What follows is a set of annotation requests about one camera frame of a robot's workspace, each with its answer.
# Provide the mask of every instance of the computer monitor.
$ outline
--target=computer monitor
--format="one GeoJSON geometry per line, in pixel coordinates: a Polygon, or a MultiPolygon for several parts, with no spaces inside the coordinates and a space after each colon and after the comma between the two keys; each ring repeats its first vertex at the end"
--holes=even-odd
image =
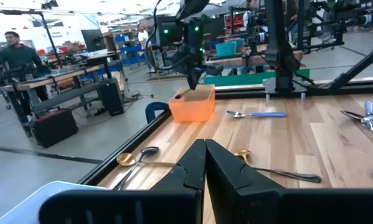
{"type": "Polygon", "coordinates": [[[105,40],[103,39],[103,34],[100,29],[81,30],[81,33],[84,37],[88,52],[106,49],[105,40]]]}

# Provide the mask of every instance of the concrete floor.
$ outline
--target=concrete floor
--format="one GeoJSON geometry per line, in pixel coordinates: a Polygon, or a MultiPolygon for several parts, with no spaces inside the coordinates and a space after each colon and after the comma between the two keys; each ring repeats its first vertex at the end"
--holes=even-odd
{"type": "MultiPolygon", "coordinates": [[[[333,79],[373,50],[373,33],[351,32],[345,35],[344,40],[346,44],[343,47],[305,55],[302,62],[311,69],[313,79],[333,79]]],[[[7,152],[0,151],[0,217],[48,182],[76,182],[81,179],[99,161],[104,160],[146,125],[144,109],[148,103],[166,102],[178,89],[187,86],[185,80],[145,83],[148,75],[144,65],[133,67],[132,70],[125,68],[125,72],[131,92],[139,90],[143,95],[154,94],[157,98],[144,96],[128,108],[125,114],[112,117],[110,121],[98,125],[82,126],[76,135],[48,149],[41,148],[24,134],[14,112],[5,109],[5,102],[0,96],[0,147],[10,149],[7,152]],[[36,151],[41,154],[33,156],[18,154],[16,151],[36,151]],[[46,154],[80,157],[85,161],[52,159],[44,156],[46,154]]],[[[373,77],[373,65],[364,70],[359,77],[373,77]]],[[[88,120],[77,114],[74,116],[78,123],[86,125],[97,124],[110,118],[108,114],[88,120]]]]}

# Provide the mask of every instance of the blue bin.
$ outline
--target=blue bin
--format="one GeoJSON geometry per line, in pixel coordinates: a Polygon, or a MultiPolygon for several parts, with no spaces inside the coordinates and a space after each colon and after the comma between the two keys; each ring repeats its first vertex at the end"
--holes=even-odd
{"type": "Polygon", "coordinates": [[[240,53],[242,51],[242,47],[244,47],[244,39],[233,40],[232,42],[236,42],[236,53],[240,53]]]}
{"type": "Polygon", "coordinates": [[[215,48],[217,49],[218,57],[225,57],[236,54],[236,45],[237,44],[235,41],[217,44],[215,48]]]}

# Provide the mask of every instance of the spoon with blue handle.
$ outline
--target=spoon with blue handle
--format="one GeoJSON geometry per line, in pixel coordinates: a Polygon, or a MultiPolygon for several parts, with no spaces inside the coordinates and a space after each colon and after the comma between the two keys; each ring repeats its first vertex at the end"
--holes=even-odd
{"type": "Polygon", "coordinates": [[[252,116],[254,118],[284,118],[287,117],[287,113],[285,112],[257,112],[257,113],[249,113],[243,114],[238,111],[226,111],[227,114],[234,118],[244,118],[245,116],[252,116]]]}

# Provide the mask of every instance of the black case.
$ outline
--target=black case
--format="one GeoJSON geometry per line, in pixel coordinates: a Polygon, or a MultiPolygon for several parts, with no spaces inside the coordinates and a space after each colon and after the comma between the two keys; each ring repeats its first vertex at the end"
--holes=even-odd
{"type": "Polygon", "coordinates": [[[58,110],[30,123],[32,135],[42,147],[50,147],[77,133],[70,110],[58,110]]]}

